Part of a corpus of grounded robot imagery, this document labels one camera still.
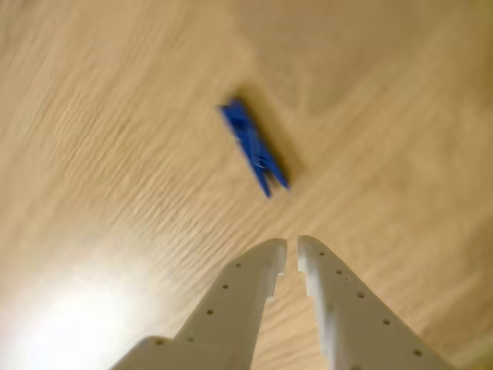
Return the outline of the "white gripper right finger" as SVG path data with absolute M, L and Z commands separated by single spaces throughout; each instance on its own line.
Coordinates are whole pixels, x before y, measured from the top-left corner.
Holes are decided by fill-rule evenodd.
M 451 368 L 321 241 L 300 236 L 297 256 L 329 368 Z

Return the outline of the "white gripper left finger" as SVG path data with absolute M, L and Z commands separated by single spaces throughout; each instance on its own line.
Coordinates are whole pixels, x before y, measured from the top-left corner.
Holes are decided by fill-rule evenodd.
M 284 273 L 287 242 L 266 240 L 223 267 L 173 338 L 149 336 L 116 369 L 249 369 L 267 299 Z

